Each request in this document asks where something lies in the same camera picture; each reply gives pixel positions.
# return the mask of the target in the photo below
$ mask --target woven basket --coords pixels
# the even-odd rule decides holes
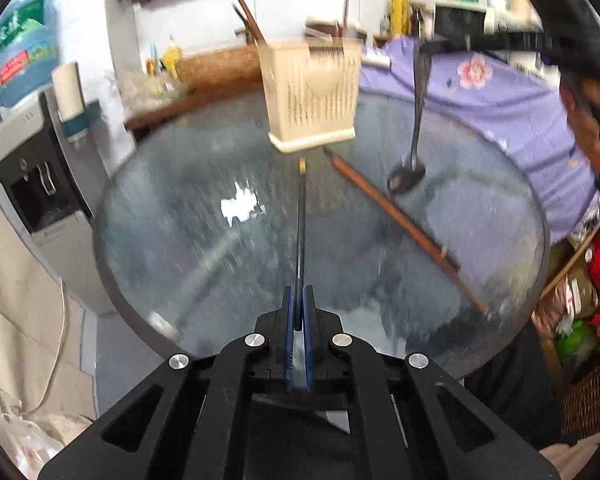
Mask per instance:
[[[352,139],[362,42],[294,41],[258,50],[269,139],[283,153]]]
[[[600,366],[569,389],[562,405],[563,435],[580,440],[600,431]]]
[[[255,45],[245,45],[186,57],[176,63],[178,78],[192,89],[226,85],[260,78],[260,58]]]

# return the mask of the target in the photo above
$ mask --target round glass tabletop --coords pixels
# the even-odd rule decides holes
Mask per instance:
[[[397,203],[460,264],[482,316],[321,148],[285,155],[264,97],[214,104],[163,127],[114,177],[96,219],[103,282],[155,351],[204,357],[279,308],[294,280],[298,158],[307,161],[305,283],[346,332],[397,357],[419,351],[455,377],[519,332],[548,261],[548,230],[525,175],[496,144],[425,112],[426,176]],[[331,145],[384,189],[410,144],[413,105],[360,94],[355,140]]]

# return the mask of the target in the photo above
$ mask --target pink flower print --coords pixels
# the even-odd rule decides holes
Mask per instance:
[[[458,75],[462,88],[484,88],[493,76],[493,69],[487,66],[484,56],[476,54],[471,61],[462,63],[458,67]]]

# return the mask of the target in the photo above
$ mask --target silver screw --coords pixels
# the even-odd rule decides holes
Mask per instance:
[[[411,354],[409,356],[409,364],[414,368],[422,370],[429,366],[429,358],[423,354]]]
[[[244,338],[244,342],[247,346],[262,346],[264,345],[264,336],[262,334],[249,334]]]
[[[349,346],[353,343],[353,339],[349,334],[336,334],[331,341],[336,346]]]
[[[176,354],[169,359],[169,366],[174,370],[182,370],[189,364],[189,358],[184,354]]]

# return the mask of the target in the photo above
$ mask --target wooden stick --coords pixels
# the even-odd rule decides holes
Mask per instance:
[[[242,7],[244,15],[247,18],[247,22],[249,23],[249,29],[253,34],[253,39],[256,40],[257,43],[266,44],[267,42],[264,40],[264,36],[262,35],[262,32],[260,31],[260,28],[258,27],[258,24],[256,23],[256,20],[254,19],[251,11],[249,10],[247,3],[244,0],[238,0],[238,3]]]
[[[349,20],[349,0],[344,0],[344,13],[342,16],[342,27],[340,27],[340,37],[347,35],[347,21]]]
[[[458,275],[456,268],[446,259],[444,251],[436,247],[435,243],[433,243],[429,237],[414,224],[404,211],[391,202],[384,193],[371,184],[364,176],[362,176],[362,174],[354,170],[354,168],[347,164],[339,155],[336,155],[329,148],[325,148],[324,152],[331,159],[333,167],[336,168],[342,176],[359,188],[365,195],[373,200],[380,209],[387,213],[400,227],[402,227],[413,241],[429,255],[440,270],[451,278],[469,301],[471,301],[482,314],[487,314],[489,306],[469,290]]]
[[[543,298],[545,298],[550,292],[553,292],[556,285],[558,285],[558,283],[560,283],[564,279],[564,277],[569,273],[571,268],[578,262],[578,260],[582,256],[582,254],[591,245],[591,242],[593,241],[593,238],[596,236],[596,234],[598,234],[598,231],[600,231],[600,220],[598,221],[598,224],[590,232],[589,236],[587,236],[584,239],[584,241],[580,244],[580,246],[578,247],[578,250],[571,257],[571,259],[567,262],[567,264],[562,268],[562,270],[560,272],[558,272],[558,275],[554,279],[552,279],[548,283],[547,286],[545,286],[544,290],[542,291],[542,295],[540,296],[541,300]]]

